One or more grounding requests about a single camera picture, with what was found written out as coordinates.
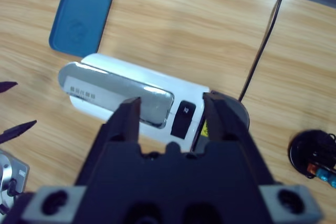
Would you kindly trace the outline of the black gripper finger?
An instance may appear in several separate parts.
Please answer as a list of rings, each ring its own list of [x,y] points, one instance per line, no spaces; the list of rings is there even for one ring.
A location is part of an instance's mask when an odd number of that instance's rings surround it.
[[[240,146],[250,173],[258,185],[272,185],[269,171],[248,128],[220,95],[204,92],[204,113],[210,141],[236,142]]]
[[[37,123],[36,120],[20,124],[1,133],[1,144],[10,141],[32,128]]]
[[[137,142],[139,138],[141,98],[124,100],[109,119],[101,125],[75,185],[86,185],[109,142]]]
[[[15,81],[0,82],[0,93],[6,92],[7,90],[13,88],[16,85],[18,85],[18,83]]]

